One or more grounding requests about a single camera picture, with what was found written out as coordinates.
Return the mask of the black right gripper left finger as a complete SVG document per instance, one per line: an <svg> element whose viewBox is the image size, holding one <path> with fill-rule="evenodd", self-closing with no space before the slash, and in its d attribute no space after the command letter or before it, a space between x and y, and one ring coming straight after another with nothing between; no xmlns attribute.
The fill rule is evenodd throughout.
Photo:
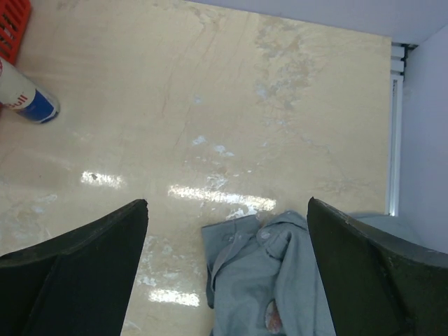
<svg viewBox="0 0 448 336"><path fill-rule="evenodd" d="M148 227L136 199L1 257L2 335L119 335Z"/></svg>

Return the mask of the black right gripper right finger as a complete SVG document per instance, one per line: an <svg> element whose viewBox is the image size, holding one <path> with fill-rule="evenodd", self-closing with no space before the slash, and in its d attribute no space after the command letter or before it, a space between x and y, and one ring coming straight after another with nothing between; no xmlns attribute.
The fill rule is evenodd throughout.
<svg viewBox="0 0 448 336"><path fill-rule="evenodd" d="M447 254L316 198L307 224L337 335L447 334Z"/></svg>

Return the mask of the grey button-up shirt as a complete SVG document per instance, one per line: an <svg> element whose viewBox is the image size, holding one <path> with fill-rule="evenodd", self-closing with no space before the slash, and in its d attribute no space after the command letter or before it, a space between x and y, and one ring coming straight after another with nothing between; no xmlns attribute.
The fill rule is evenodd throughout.
<svg viewBox="0 0 448 336"><path fill-rule="evenodd" d="M202 238L212 335L335 335L304 216L235 218Z"/></svg>

